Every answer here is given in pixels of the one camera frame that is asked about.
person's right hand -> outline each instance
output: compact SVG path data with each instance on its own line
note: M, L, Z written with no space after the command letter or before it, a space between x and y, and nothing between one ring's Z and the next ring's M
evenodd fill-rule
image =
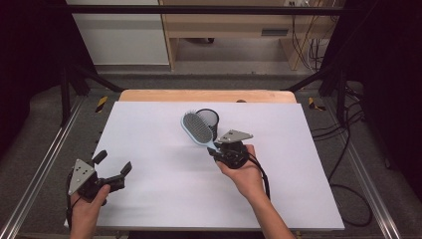
M255 156L254 146L251 144L245 144L245 146L248 148L248 151ZM254 196L265 195L261 171L258 166L250 160L239 169L230 169L226 164L220 161L217 161L217 165L220 167L221 172L233 180L239 192L245 196L246 199L251 200Z

forearm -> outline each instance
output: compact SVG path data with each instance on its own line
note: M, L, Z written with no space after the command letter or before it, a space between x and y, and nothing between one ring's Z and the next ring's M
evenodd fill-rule
M266 239L295 238L267 195L248 198Z

person's left hand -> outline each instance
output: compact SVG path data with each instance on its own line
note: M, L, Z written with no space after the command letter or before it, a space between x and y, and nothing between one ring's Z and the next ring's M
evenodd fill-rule
M85 201L78 192L75 192L72 195L71 203L72 205L75 205L72 215L71 239L91 239L94 237L100 208L108 194L109 185L104 185L92 202Z

brush bristles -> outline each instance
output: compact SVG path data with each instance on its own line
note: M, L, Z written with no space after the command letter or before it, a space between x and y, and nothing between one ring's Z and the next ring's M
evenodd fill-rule
M212 141L212 130L204 119L196 113L186 113L183 117L183 125L198 142L207 143Z

hand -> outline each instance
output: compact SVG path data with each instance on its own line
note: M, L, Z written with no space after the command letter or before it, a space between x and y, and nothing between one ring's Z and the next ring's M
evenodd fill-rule
M96 232L97 220L100 214L100 208L109 194L109 185L104 185L96 198L92 202L87 202L81 198L78 192L71 197L71 203L74 205L72 215L71 238L93 238Z
M251 144L245 144L245 146L248 151L255 156L254 146ZM246 197L246 199L251 200L255 196L265 195L261 171L258 166L250 160L239 169L230 169L226 164L220 161L217 161L217 165L220 167L221 172L233 180L239 192Z

